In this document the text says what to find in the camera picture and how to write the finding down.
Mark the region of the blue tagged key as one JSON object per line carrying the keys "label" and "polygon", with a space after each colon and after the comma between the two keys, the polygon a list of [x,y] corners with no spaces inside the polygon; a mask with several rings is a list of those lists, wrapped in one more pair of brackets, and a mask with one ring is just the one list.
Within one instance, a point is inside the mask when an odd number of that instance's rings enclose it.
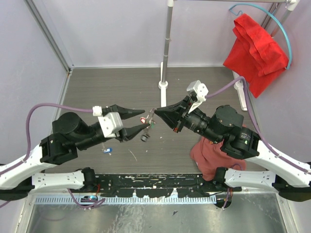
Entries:
{"label": "blue tagged key", "polygon": [[102,145],[102,152],[103,153],[108,153],[108,154],[111,154],[112,153],[112,148],[107,148],[105,147],[104,145]]}

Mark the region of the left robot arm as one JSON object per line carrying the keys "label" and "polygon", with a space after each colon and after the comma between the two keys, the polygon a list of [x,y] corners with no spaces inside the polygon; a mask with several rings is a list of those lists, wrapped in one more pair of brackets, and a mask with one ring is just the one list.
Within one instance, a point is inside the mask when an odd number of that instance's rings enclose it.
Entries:
{"label": "left robot arm", "polygon": [[[52,133],[32,148],[30,119],[37,108],[44,106],[66,109],[67,112],[52,122]],[[20,200],[31,192],[41,190],[69,189],[93,192],[98,188],[98,180],[95,171],[89,167],[59,174],[46,174],[43,171],[76,159],[79,151],[110,139],[119,142],[132,140],[149,127],[149,122],[125,128],[122,121],[144,112],[118,105],[105,108],[94,106],[91,109],[78,109],[53,103],[35,105],[26,118],[26,154],[0,166],[0,199]]]}

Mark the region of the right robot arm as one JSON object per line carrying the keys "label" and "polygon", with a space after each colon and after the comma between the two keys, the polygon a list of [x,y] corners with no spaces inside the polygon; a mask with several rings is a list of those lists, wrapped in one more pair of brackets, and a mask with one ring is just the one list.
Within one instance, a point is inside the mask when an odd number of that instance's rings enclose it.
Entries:
{"label": "right robot arm", "polygon": [[265,171],[238,171],[233,168],[216,169],[213,185],[218,191],[228,187],[252,187],[278,193],[281,197],[302,202],[311,198],[311,165],[297,161],[265,145],[253,130],[244,127],[244,117],[229,105],[219,106],[208,117],[199,108],[192,110],[192,99],[155,110],[174,132],[184,127],[217,144],[231,158],[246,160],[264,167]]}

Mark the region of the metal keyring with keys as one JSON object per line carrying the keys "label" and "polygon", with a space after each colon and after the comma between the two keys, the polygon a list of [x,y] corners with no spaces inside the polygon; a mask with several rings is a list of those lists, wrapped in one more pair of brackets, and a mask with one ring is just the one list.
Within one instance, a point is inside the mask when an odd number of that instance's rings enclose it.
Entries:
{"label": "metal keyring with keys", "polygon": [[140,137],[141,141],[143,142],[147,142],[148,139],[150,138],[150,130],[155,126],[156,122],[153,120],[154,114],[155,114],[155,110],[156,108],[152,108],[148,115],[145,117],[147,122],[145,124],[147,124],[148,126],[142,131],[142,135]]}

